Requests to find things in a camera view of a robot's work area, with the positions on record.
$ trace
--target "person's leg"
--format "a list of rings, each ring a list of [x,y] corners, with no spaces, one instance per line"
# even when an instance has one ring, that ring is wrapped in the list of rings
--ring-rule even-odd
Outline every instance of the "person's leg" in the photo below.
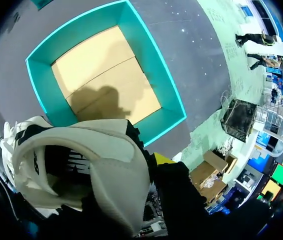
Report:
[[[246,34],[247,41],[252,41],[257,44],[264,44],[261,34]]]
[[[250,54],[250,53],[248,53],[248,54],[247,54],[247,57],[249,57],[249,58],[254,58],[254,59],[257,59],[257,60],[259,60],[259,61],[264,61],[264,60],[263,60],[263,57],[260,56],[260,55],[258,55],[258,54]]]
[[[266,62],[265,61],[257,61],[250,67],[250,70],[254,70],[255,68],[257,68],[260,65],[266,67]]]

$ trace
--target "cardboard box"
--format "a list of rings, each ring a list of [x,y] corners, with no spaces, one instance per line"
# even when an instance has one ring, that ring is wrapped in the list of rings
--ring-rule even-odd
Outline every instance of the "cardboard box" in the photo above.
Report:
[[[207,151],[203,155],[203,159],[207,163],[212,165],[215,169],[217,169],[220,173],[224,173],[225,169],[228,166],[228,163],[224,159],[220,158],[219,156],[217,156],[212,151]]]
[[[231,154],[229,154],[226,157],[225,161],[228,163],[228,166],[225,169],[225,172],[224,172],[225,174],[229,174],[233,170],[234,166],[237,163],[237,160],[238,160],[237,157],[235,157],[234,155],[231,155]]]
[[[226,187],[226,184],[219,178],[214,181],[213,186],[210,188],[204,187],[205,181],[212,175],[223,173],[228,168],[228,163],[215,155],[212,151],[207,151],[204,154],[204,161],[196,167],[191,173],[191,182],[198,190],[200,195],[207,198],[207,203],[213,201],[221,191]]]

